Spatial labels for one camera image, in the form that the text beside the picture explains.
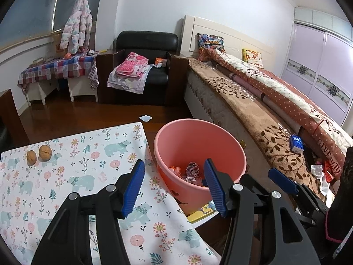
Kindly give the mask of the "red snack wrapper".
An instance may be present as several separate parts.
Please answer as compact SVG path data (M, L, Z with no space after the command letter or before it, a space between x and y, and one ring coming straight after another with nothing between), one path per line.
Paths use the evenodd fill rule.
M171 166L169 171L189 184L201 187L207 186L207 182L202 178L198 164L194 161L191 161L185 170L178 166Z

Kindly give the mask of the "yellow book under table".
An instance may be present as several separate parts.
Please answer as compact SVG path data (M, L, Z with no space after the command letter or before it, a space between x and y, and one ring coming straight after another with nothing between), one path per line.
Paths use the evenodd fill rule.
M214 201L211 200L208 202L206 205L204 205L202 208L198 209L196 212L190 214L187 219L188 222L193 224L196 223L208 216L211 216L212 214L217 213Z

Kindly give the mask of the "blue tissue pack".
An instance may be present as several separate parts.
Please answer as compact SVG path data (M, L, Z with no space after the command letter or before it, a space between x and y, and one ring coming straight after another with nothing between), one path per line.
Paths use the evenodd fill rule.
M303 153L304 151L303 142L299 136L292 134L290 136L289 141L290 141L290 150L293 153L297 153L297 154Z

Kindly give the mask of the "pink plastic bucket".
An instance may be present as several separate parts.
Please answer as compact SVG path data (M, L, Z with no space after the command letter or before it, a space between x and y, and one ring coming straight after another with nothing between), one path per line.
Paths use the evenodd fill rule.
M185 215L190 215L211 201L207 187L186 182L172 173L172 166L184 175L191 161L197 163L200 174L206 159L212 159L220 172L238 182L246 172L246 155L240 143L228 131L213 123L186 118L164 125L154 139L157 169L170 194Z

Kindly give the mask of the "orange rolled quilt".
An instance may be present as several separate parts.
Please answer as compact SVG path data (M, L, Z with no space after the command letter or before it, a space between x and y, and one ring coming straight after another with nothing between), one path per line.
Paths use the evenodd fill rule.
M210 58L244 82L264 93L287 116L306 130L327 157L332 175L339 178L343 169L347 149L352 147L352 137L332 120L317 104L295 87L268 71L256 67L219 51L207 51Z

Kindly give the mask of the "white paper scrap on floor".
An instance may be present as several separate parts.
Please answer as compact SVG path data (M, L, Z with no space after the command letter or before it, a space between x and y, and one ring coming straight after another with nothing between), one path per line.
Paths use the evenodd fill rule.
M141 115L141 116L139 116L139 119L142 120L143 122L149 122L152 119L152 116L150 116L150 115Z

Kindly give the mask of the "walnut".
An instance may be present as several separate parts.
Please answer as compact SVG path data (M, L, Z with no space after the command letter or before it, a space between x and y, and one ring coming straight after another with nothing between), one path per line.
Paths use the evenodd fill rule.
M26 159L27 159L28 165L33 166L37 161L36 152L33 150L28 151L26 155Z
M42 161L49 161L51 159L52 150L48 145L41 145L38 153Z

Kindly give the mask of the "floral bear tablecloth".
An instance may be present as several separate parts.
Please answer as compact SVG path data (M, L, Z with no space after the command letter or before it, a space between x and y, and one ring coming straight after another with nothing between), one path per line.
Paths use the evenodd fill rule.
M41 145L52 150L39 157ZM28 165L27 152L37 161ZM122 217L121 175L145 176ZM141 123L1 154L2 264L219 264L158 173Z

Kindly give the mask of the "bed with brown blanket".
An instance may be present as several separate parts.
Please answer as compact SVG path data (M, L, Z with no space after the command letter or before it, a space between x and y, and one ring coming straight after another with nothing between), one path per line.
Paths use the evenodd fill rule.
M185 16L182 27L181 54L188 59L186 103L194 118L215 123L231 133L242 145L251 170L273 166L290 180L307 185L320 194L320 181L311 166L322 163L331 186L338 187L340 177L332 175L327 157L317 141L291 119L264 93L210 59L198 60L197 33L224 38L225 53L237 57L236 46L252 45L264 50L265 45L232 28L196 16ZM304 151L290 150L290 136L301 138Z

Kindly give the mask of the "white folded cloth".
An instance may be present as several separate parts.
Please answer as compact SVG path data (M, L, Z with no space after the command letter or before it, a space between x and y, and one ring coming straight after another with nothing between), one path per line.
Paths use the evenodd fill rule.
M118 76L112 71L107 80L107 87L141 95L144 93L146 80L151 69L152 66L147 65L140 78Z

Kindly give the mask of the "pink folded clothes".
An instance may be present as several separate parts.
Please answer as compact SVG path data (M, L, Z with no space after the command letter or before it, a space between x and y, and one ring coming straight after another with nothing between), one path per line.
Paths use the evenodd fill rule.
M118 76L140 78L147 65L148 59L146 57L131 52L124 62L114 69L114 73Z

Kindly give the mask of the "yellow floral pillow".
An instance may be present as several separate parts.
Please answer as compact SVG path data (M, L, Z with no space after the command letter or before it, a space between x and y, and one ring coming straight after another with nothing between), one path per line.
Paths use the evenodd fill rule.
M242 49L242 60L257 68L264 68L260 52L250 49Z

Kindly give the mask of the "lilac wardrobe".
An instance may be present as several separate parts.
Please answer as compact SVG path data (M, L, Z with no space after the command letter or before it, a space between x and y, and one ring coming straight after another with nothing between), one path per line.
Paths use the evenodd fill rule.
M320 11L297 7L282 79L304 93L338 125L352 107L352 26Z

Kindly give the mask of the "black leather sofa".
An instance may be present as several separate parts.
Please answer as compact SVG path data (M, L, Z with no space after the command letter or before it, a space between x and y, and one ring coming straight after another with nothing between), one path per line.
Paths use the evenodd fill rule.
M10 89L1 92L1 153L29 145L29 138L24 130Z

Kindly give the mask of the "colourful patterned pillow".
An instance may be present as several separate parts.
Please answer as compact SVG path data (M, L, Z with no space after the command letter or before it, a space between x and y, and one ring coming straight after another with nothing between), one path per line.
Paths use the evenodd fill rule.
M209 61L214 50L225 53L224 38L222 36L197 33L197 44L199 50L198 60L201 62Z

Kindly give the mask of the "plaid covered side table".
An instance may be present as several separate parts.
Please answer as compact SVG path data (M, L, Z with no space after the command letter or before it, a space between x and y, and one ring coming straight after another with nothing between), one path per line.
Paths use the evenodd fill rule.
M96 72L96 55L75 55L69 59L55 59L42 65L25 69L19 75L18 86L22 88L27 101L41 100L53 90L49 82L66 79L69 96L97 97L99 85Z

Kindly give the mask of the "hanging pastel puffer jacket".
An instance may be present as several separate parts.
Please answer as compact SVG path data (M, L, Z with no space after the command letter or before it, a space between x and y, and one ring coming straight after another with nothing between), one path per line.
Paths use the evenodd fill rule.
M66 21L60 41L60 49L76 54L80 48L88 49L93 17L88 0L76 0Z

